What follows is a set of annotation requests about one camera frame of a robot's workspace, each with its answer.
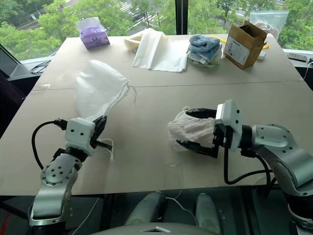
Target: beige tabletop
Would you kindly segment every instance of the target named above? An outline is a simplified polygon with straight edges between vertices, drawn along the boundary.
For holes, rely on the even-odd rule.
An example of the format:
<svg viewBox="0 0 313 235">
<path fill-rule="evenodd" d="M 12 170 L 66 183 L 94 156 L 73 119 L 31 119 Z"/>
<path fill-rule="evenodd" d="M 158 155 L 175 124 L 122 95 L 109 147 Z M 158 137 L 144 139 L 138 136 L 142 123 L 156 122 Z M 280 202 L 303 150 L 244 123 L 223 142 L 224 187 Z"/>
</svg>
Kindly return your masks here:
<svg viewBox="0 0 313 235">
<path fill-rule="evenodd" d="M 137 88 L 108 116 L 101 138 L 115 144 L 114 161 L 100 147 L 79 171 L 74 194 L 96 194 L 223 187 L 223 150 L 218 159 L 191 152 L 175 152 L 168 143 L 167 123 L 181 109 L 215 108 L 227 99 L 236 100 L 246 124 L 278 123 L 288 128 L 296 141 L 313 154 L 313 93 L 305 82 L 221 84 Z M 35 195 L 40 186 L 40 169 L 31 149 L 30 137 L 40 123 L 55 118 L 77 117 L 73 89 L 32 91 L 0 140 L 0 194 Z M 59 147 L 64 132 L 51 125 L 36 138 L 38 153 L 47 164 Z M 230 179 L 262 169 L 256 159 L 230 155 Z M 264 184 L 263 174 L 236 185 Z"/>
<path fill-rule="evenodd" d="M 242 110 L 246 124 L 283 125 L 313 154 L 313 93 L 272 38 L 267 39 L 266 59 L 251 68 L 241 70 L 223 59 L 212 69 L 187 64 L 182 73 L 133 68 L 123 39 L 110 37 L 111 45 L 90 51 L 78 38 L 64 42 L 0 140 L 0 195 L 38 192 L 40 169 L 31 148 L 32 132 L 45 121 L 78 117 L 72 75 L 87 59 L 106 62 L 125 75 L 136 86 L 138 96 L 135 108 L 131 90 L 113 107 L 100 136 L 113 139 L 114 161 L 110 162 L 107 150 L 98 147 L 79 171 L 74 194 L 226 186 L 223 150 L 218 159 L 176 152 L 168 143 L 167 123 L 184 106 L 216 108 L 231 98 Z M 64 148 L 64 132 L 46 126 L 38 132 L 36 144 L 45 165 L 58 148 Z M 256 159 L 230 154 L 230 179 L 257 169 L 262 165 Z M 236 185 L 264 183 L 265 175 L 259 174 Z"/>
<path fill-rule="evenodd" d="M 227 39 L 227 34 L 216 35 Z M 169 40 L 186 40 L 191 35 L 169 36 Z M 135 87 L 209 85 L 233 83 L 260 83 L 300 81 L 286 54 L 276 40 L 268 36 L 269 49 L 264 49 L 266 59 L 256 61 L 244 70 L 224 58 L 213 68 L 197 67 L 187 63 L 186 71 L 167 72 L 132 67 L 133 57 L 124 44 L 126 37 L 110 37 L 110 45 L 87 50 L 80 38 L 67 38 L 34 90 L 73 88 L 75 76 L 84 68 L 86 60 L 95 59 L 109 64 L 131 81 Z"/>
</svg>

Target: blue towel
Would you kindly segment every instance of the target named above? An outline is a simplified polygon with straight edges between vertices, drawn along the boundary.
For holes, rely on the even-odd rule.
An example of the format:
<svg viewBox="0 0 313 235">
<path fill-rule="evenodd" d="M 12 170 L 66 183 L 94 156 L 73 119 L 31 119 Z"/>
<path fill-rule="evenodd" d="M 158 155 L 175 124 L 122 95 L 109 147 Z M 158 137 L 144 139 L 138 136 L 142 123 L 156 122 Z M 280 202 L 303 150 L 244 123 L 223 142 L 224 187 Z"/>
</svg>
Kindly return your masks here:
<svg viewBox="0 0 313 235">
<path fill-rule="evenodd" d="M 212 59 L 214 58 L 214 56 L 216 55 L 217 51 L 220 49 L 220 44 L 215 45 L 213 48 L 211 48 L 209 51 L 206 52 L 193 52 L 190 48 L 189 50 L 191 51 L 188 54 L 188 57 L 191 60 L 197 61 L 201 64 L 207 64 L 210 63 L 212 61 Z"/>
<path fill-rule="evenodd" d="M 218 38 L 207 37 L 204 35 L 196 34 L 189 39 L 191 52 L 206 52 L 220 44 Z"/>
</svg>

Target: cardboard box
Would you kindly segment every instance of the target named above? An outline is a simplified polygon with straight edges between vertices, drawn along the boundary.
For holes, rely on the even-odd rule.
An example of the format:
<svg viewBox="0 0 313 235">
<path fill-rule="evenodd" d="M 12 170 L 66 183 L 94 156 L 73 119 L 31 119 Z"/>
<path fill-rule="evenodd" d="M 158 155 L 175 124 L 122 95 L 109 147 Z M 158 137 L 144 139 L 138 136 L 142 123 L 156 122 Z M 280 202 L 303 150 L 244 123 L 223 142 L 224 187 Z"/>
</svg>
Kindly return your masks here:
<svg viewBox="0 0 313 235">
<path fill-rule="evenodd" d="M 252 66 L 257 60 L 267 33 L 245 21 L 240 27 L 232 24 L 228 33 L 224 54 L 239 68 Z"/>
</svg>

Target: window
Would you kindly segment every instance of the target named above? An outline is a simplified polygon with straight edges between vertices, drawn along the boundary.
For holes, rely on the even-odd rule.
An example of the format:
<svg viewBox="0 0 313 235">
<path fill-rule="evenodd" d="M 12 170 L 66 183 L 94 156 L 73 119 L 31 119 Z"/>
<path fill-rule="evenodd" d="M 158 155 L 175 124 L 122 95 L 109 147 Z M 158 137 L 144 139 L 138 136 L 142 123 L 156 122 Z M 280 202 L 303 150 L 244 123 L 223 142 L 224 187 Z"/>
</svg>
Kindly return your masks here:
<svg viewBox="0 0 313 235">
<path fill-rule="evenodd" d="M 256 23 L 253 12 L 260 11 L 289 12 L 278 37 L 282 48 L 313 50 L 313 0 L 189 0 L 188 33 L 227 33 L 232 23 Z M 277 12 L 276 20 L 283 17 Z"/>
<path fill-rule="evenodd" d="M 175 0 L 1 0 L 0 44 L 18 60 L 49 56 L 79 36 L 75 22 L 96 16 L 109 36 L 176 34 Z"/>
</svg>

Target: printed label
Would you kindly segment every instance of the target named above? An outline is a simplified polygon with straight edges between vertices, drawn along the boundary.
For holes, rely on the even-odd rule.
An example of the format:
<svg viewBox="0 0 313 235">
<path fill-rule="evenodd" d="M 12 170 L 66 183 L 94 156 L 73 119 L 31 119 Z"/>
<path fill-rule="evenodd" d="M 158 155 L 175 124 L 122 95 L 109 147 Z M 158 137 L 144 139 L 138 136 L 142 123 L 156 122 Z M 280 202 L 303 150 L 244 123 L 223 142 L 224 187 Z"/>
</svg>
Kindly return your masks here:
<svg viewBox="0 0 313 235">
<path fill-rule="evenodd" d="M 239 64 L 244 65 L 249 56 L 249 50 L 231 37 L 228 37 L 224 53 L 229 55 Z"/>
</svg>

